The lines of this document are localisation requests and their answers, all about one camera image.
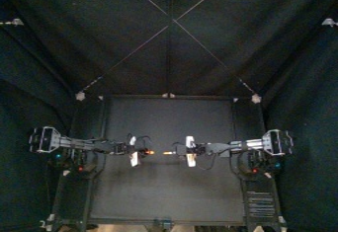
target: black fabric wall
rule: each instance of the black fabric wall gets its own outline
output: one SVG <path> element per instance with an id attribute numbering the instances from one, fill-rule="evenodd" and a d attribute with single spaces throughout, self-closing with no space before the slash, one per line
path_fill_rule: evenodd
<path id="1" fill-rule="evenodd" d="M 319 28 L 287 64 L 266 108 L 269 128 L 297 137 L 279 177 L 282 212 L 294 231 L 338 231 L 337 48 L 338 30 Z"/>
<path id="2" fill-rule="evenodd" d="M 1 21 L 13 18 L 0 11 Z M 0 27 L 0 231 L 37 231 L 51 213 L 56 172 L 29 153 L 28 132 L 70 129 L 74 98 L 52 63 L 27 28 Z"/>

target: metal frame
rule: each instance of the metal frame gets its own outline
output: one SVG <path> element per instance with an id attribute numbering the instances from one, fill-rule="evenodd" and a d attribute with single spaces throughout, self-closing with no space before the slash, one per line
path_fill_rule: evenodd
<path id="1" fill-rule="evenodd" d="M 118 98 L 135 98 L 131 96 L 118 96 Z M 211 100 L 219 100 L 219 97 L 210 98 Z M 234 137 L 237 136 L 237 104 L 233 104 L 233 129 L 234 129 Z M 262 133 L 265 133 L 265 122 L 263 122 L 263 115 L 262 115 L 262 108 L 261 105 L 254 105 L 254 107 L 258 109 L 259 113 L 259 124 L 262 126 Z M 107 105 L 106 102 L 102 105 L 100 110 L 100 133 L 104 134 L 106 129 L 106 121 L 107 119 Z M 59 204 L 60 199 L 63 195 L 64 185 L 67 184 L 68 177 L 60 176 L 59 179 L 59 185 L 58 185 L 58 191 L 56 191 L 56 201 L 54 206 L 54 215 L 55 218 L 52 221 L 50 221 L 50 225 L 54 226 L 54 232 L 59 230 L 63 224 L 72 224 L 76 225 L 80 232 L 86 231 L 87 224 L 138 224 L 138 225 L 160 225 L 163 227 L 168 227 L 168 224 L 174 225 L 203 225 L 203 226 L 247 226 L 249 232 L 254 232 L 257 226 L 270 226 L 273 227 L 277 232 L 282 232 L 282 212 L 281 212 L 281 205 L 279 205 L 279 196 L 278 196 L 278 190 L 277 190 L 277 184 L 275 179 L 269 179 L 265 176 L 261 177 L 259 181 L 246 181 L 246 179 L 241 180 L 241 186 L 242 186 L 242 194 L 243 194 L 243 222 L 231 222 L 231 221 L 219 221 L 219 222 L 210 222 L 210 221 L 186 221 L 186 220 L 175 220 L 175 221 L 167 221 L 167 220 L 122 220 L 122 219 L 111 219 L 111 218 L 91 218 L 91 204 L 92 204 L 92 197 L 94 197 L 94 186 L 95 186 L 95 179 L 98 178 L 98 175 L 103 169 L 104 163 L 100 165 L 100 170 L 95 173 L 92 173 L 88 177 L 84 177 L 83 179 L 87 181 L 87 192 L 86 192 L 86 203 L 82 212 L 82 218 L 80 219 L 67 219 L 66 217 L 59 216 Z M 258 194 L 267 193 L 267 195 L 271 197 L 271 205 L 274 206 L 273 216 L 271 217 L 254 217 L 253 216 L 253 206 L 251 206 L 251 197 L 255 195 L 253 192 L 257 192 Z"/>

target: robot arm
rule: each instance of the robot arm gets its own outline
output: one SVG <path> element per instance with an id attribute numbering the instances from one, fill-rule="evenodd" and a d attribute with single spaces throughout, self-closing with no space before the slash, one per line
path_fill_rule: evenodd
<path id="1" fill-rule="evenodd" d="M 36 127 L 29 138 L 31 152 L 52 153 L 64 148 L 68 150 L 94 151 L 107 155 L 130 155 L 131 165 L 140 165 L 140 158 L 152 155 L 155 152 L 148 148 L 138 149 L 135 146 L 136 137 L 131 138 L 130 143 L 112 142 L 110 140 L 90 139 L 82 140 L 62 136 L 58 130 L 51 126 Z"/>
<path id="2" fill-rule="evenodd" d="M 194 137 L 186 137 L 184 151 L 187 166 L 195 167 L 195 157 L 202 154 L 214 154 L 230 157 L 231 154 L 245 151 L 263 151 L 269 157 L 281 157 L 291 153 L 293 139 L 287 131 L 270 130 L 261 139 L 231 141 L 230 143 L 194 143 Z M 176 154 L 176 150 L 164 152 L 166 155 Z"/>

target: black cloth backdrop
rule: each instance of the black cloth backdrop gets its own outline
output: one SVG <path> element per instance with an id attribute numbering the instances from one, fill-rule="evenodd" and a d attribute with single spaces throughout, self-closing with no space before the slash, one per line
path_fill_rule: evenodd
<path id="1" fill-rule="evenodd" d="M 152 0 L 174 19 L 199 0 Z M 206 0 L 178 21 L 148 0 L 11 0 L 75 92 L 247 96 L 267 84 L 335 0 Z"/>
<path id="2" fill-rule="evenodd" d="M 0 0 L 1 22 L 17 18 Z M 70 130 L 75 98 L 47 50 L 27 27 L 0 27 L 0 230 L 39 231 L 51 213 L 58 173 L 29 153 L 29 131 Z"/>
<path id="3" fill-rule="evenodd" d="M 147 0 L 0 1 L 1 21 L 25 23 L 0 27 L 1 229 L 29 231 L 50 212 L 27 130 L 67 133 L 75 93 L 168 26 L 86 92 L 250 96 L 239 76 L 265 96 L 269 128 L 298 137 L 279 178 L 290 228 L 337 230 L 338 32 L 321 27 L 337 0 L 203 1 L 178 21 L 226 67 L 170 20 L 199 0 L 152 0 L 168 16 Z"/>
<path id="4" fill-rule="evenodd" d="M 319 29 L 285 71 L 266 108 L 269 128 L 290 129 L 294 155 L 279 177 L 282 211 L 295 231 L 337 231 L 338 31 Z"/>

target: black ceiling fabric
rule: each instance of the black ceiling fabric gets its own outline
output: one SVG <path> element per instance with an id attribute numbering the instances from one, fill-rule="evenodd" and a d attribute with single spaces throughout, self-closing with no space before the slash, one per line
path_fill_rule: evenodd
<path id="1" fill-rule="evenodd" d="M 11 0 L 74 93 L 196 96 L 259 93 L 335 1 Z"/>

